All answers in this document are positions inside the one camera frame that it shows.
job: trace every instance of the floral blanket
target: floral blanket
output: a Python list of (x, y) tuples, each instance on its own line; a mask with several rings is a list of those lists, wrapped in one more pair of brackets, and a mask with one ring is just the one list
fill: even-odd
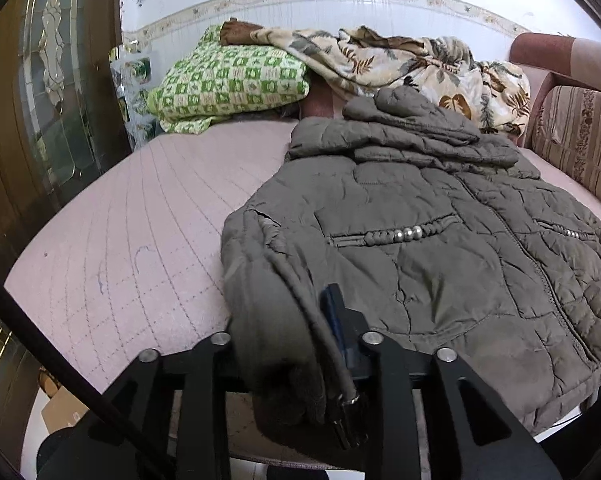
[(530, 113), (530, 84), (516, 65), (474, 61), (458, 38), (383, 38), (367, 27), (340, 29), (338, 36), (306, 28), (284, 30), (231, 20), (221, 44), (282, 48), (323, 76), (340, 96), (371, 96), (402, 84), (430, 101), (456, 110), (483, 132), (522, 135)]

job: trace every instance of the decorative border tile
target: decorative border tile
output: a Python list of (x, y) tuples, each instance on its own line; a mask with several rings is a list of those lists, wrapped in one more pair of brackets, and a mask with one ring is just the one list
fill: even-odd
[[(151, 23), (146, 27), (134, 32), (124, 32), (125, 42), (139, 40), (150, 42), (167, 34), (171, 34), (181, 28), (188, 27), (202, 20), (213, 20), (218, 16), (226, 16), (228, 12), (235, 12), (245, 7), (272, 6), (290, 1), (316, 1), (316, 0), (209, 0), (187, 9), (180, 10), (170, 16)], [(491, 28), (511, 38), (515, 38), (523, 32), (529, 32), (527, 28), (518, 25), (490, 12), (482, 7), (470, 5), (460, 0), (355, 0), (360, 3), (373, 2), (375, 5), (406, 6), (420, 9), (433, 10), (449, 16), (455, 16), (470, 22), (478, 23), (484, 27)]]

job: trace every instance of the metal bolt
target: metal bolt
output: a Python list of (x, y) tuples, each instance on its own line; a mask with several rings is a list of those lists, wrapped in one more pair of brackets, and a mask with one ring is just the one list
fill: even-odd
[(445, 361), (446, 363), (451, 363), (452, 361), (456, 361), (456, 354), (451, 348), (441, 348), (436, 352), (436, 357), (438, 357), (441, 361)]
[(383, 342), (383, 334), (378, 332), (365, 332), (363, 334), (363, 341), (368, 345), (380, 345)]
[(212, 344), (218, 346), (224, 346), (231, 341), (231, 335), (227, 332), (216, 332), (212, 336)]
[(141, 363), (152, 363), (158, 359), (159, 355), (160, 353), (158, 353), (158, 350), (146, 348), (145, 350), (142, 350), (140, 354), (138, 354), (138, 360)]

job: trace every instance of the sofa armrest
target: sofa armrest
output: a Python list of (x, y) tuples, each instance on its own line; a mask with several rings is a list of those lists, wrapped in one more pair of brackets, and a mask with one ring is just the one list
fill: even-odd
[(516, 144), (520, 148), (529, 148), (532, 143), (531, 132), (543, 106), (543, 101), (545, 101), (551, 89), (557, 86), (558, 83), (554, 72), (524, 64), (519, 64), (519, 66), (530, 81), (530, 119), (527, 122), (525, 131), (519, 137)]
[(524, 32), (514, 40), (509, 60), (563, 75), (576, 86), (601, 92), (601, 43), (596, 41)]

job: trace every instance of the brown cloth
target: brown cloth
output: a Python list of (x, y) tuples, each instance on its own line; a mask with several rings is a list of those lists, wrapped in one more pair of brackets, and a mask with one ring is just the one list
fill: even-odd
[(255, 45), (256, 41), (252, 40), (251, 32), (264, 28), (262, 25), (255, 23), (239, 22), (236, 18), (230, 18), (229, 22), (223, 23), (220, 30), (220, 44), (228, 45)]
[[(251, 33), (261, 28), (264, 27), (256, 23), (239, 22), (236, 18), (230, 18), (228, 22), (223, 23), (220, 30), (220, 44), (222, 46), (254, 45), (256, 41), (252, 39)], [(419, 54), (425, 48), (425, 44), (422, 41), (415, 40), (414, 38), (404, 38), (403, 36), (383, 38), (375, 30), (364, 25), (356, 29), (355, 34), (352, 34), (351, 42), (364, 48), (395, 48), (413, 52), (414, 54)]]

